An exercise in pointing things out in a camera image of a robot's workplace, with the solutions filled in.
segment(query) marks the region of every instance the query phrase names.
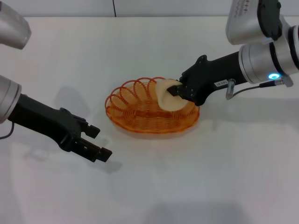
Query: white table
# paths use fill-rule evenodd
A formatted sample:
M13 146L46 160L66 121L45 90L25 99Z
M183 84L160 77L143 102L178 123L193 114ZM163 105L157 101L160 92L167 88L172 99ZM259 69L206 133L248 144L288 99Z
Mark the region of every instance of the white table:
M238 51L226 40L226 17L28 21L33 34L23 51L0 46L1 74L98 126L98 138L86 139L113 155L91 163L16 126L0 141L1 224L298 222L298 76L293 88L230 101L215 92L197 127L172 139L127 135L105 115L106 97L127 80L179 78L203 54ZM6 122L0 135L9 129Z

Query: orange wire basket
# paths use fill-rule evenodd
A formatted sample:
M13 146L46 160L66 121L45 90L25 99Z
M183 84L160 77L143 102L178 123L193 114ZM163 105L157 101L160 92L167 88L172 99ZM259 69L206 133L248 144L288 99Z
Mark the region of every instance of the orange wire basket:
M156 78L140 78L125 82L112 91L105 101L107 116L119 127L134 133L179 133L194 126L199 107L189 102L182 110L162 110L157 101Z

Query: white tabletop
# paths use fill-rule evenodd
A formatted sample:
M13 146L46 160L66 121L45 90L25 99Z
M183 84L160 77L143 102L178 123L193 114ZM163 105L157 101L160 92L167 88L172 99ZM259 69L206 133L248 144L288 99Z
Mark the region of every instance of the white tabletop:
M213 93L196 128L171 139L127 135L105 115L106 97L127 80L179 78L203 54L214 60L238 51L226 40L226 17L28 21L33 34L23 51L0 46L1 74L29 97L99 127L95 140L84 137L113 155L92 163L16 126L0 140L1 224L298 222L296 75L290 89L230 101L225 90Z

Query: label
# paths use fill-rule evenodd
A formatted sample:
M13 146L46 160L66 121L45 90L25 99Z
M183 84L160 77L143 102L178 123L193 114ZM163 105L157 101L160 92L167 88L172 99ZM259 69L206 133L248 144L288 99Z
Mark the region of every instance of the label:
M214 83L217 87L223 86L223 85L228 85L228 80L222 80L220 82Z

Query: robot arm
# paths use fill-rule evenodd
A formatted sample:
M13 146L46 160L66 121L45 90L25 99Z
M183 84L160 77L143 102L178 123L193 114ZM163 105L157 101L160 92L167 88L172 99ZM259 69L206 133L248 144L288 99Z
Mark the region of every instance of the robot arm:
M0 43L23 49L30 35L27 21L0 2ZM92 162L106 162L112 154L81 138L82 132L95 138L100 132L98 128L64 108L55 110L21 94L19 84L0 76L0 124L6 119L49 136L64 151L72 151Z
M280 16L280 8L278 0L233 0L227 38L233 45L246 45L214 61L201 56L182 74L182 85L168 92L199 106L212 92L224 88L227 99L232 98L234 86L245 82L266 82L261 88L293 86L290 75L299 72L299 26L290 27Z

